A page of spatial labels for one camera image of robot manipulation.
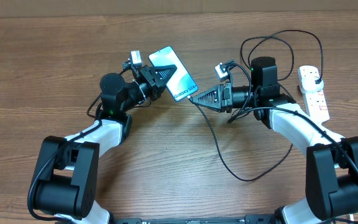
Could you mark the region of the Samsung Galaxy smartphone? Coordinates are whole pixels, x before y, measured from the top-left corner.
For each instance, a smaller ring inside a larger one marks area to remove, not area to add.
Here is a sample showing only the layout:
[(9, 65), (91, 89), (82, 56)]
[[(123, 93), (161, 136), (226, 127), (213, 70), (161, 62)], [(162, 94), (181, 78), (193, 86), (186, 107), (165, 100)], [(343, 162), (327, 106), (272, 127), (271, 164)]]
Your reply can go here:
[(171, 46), (150, 54), (149, 61), (155, 67), (176, 66), (176, 71), (167, 82), (167, 88), (175, 101), (181, 101), (198, 91), (198, 85)]

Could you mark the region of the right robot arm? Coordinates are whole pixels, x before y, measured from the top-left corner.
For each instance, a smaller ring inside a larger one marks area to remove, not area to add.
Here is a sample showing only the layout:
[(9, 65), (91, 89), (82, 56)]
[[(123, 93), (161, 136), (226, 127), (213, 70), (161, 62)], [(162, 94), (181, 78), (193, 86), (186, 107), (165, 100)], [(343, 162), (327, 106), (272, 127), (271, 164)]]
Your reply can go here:
[(233, 85), (230, 71), (236, 66), (234, 61), (218, 64), (215, 71), (222, 83), (190, 101), (218, 113), (253, 112), (306, 157), (305, 197), (270, 215), (246, 215), (246, 223), (351, 223), (345, 215), (358, 213), (358, 137), (328, 130), (281, 93), (273, 57), (251, 61), (247, 86)]

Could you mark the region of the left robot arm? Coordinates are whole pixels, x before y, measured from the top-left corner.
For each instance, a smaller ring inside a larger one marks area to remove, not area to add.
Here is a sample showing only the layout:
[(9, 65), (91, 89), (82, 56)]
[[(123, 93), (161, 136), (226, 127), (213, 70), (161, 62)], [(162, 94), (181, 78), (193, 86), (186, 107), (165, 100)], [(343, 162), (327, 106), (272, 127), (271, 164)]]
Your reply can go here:
[(126, 65), (124, 70), (132, 71), (132, 82), (126, 82), (122, 73), (101, 78), (90, 127), (65, 138), (48, 136), (42, 141), (27, 196), (28, 211), (35, 219), (114, 223), (113, 214), (95, 199), (99, 158), (128, 137), (132, 126), (128, 111), (145, 100), (160, 98), (177, 68)]

